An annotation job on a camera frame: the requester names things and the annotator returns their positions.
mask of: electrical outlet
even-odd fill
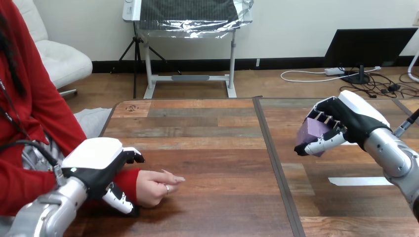
[[[415,21],[413,22],[414,26],[419,26],[419,11],[416,13]]]

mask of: black hair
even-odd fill
[[[16,63],[13,60],[13,43],[7,38],[6,32],[10,32],[10,29],[7,24],[7,20],[4,16],[0,14],[0,53],[4,53],[9,65],[9,72],[13,81],[13,85],[20,96],[26,95],[25,87],[23,86],[22,81],[17,75]]]

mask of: stand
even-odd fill
[[[407,73],[408,73],[409,77],[412,80],[417,81],[417,82],[419,82],[419,78],[416,78],[415,76],[413,76],[412,69],[413,69],[413,66],[415,65],[416,61],[418,60],[418,57],[419,57],[419,50],[416,53],[415,57],[413,58],[413,61],[410,63],[410,66],[409,66],[409,68],[407,70]]]
[[[234,67],[235,67],[235,49],[236,49],[236,31],[233,32],[231,40],[231,53],[230,53],[230,74],[224,76],[207,76],[207,75],[174,75],[174,76],[159,76],[153,75],[151,71],[150,50],[151,47],[148,42],[144,43],[145,49],[145,65],[147,70],[147,90],[144,94],[144,99],[151,99],[153,97],[154,89],[158,81],[224,81],[227,87],[229,98],[236,98],[236,89],[234,87]]]
[[[134,23],[134,34],[135,36],[132,37],[131,43],[126,48],[125,52],[122,54],[122,56],[118,60],[119,67],[121,66],[122,59],[125,57],[128,50],[131,48],[131,46],[135,43],[135,56],[134,56],[134,99],[137,98],[137,61],[141,62],[141,54],[140,54],[140,43],[144,43],[144,41],[137,36],[137,32],[135,30],[135,23]],[[157,51],[155,51],[152,47],[149,47],[150,50],[156,54],[164,63],[164,65],[167,65],[167,60],[162,57]],[[182,75],[182,72],[180,70],[175,69],[179,75]]]
[[[339,76],[343,77],[343,76],[350,75],[348,77],[341,78],[342,81],[345,81],[347,83],[359,84],[359,85],[367,84],[367,83],[370,82],[370,77],[368,75],[366,75],[364,71],[365,71],[364,70],[364,65],[361,65],[361,66],[359,66],[359,73],[358,72],[349,72],[349,73],[341,74]]]

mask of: black baseboard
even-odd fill
[[[392,67],[407,67],[413,60],[413,56],[400,56]],[[235,70],[281,70],[281,69],[304,69],[321,68],[324,57],[308,58],[262,58],[259,67],[256,67],[256,59],[236,59]],[[153,73],[161,72],[219,72],[230,70],[229,59],[209,59],[209,60],[152,60],[151,68]],[[145,72],[145,62],[137,66],[138,72]],[[133,73],[134,61],[93,61],[93,73]]]

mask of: monitor stand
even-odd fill
[[[370,77],[364,73],[364,65],[359,66],[359,74],[357,72],[347,72],[339,76],[343,77],[347,75],[350,76],[341,78],[341,80],[351,84],[367,84],[370,82]]]

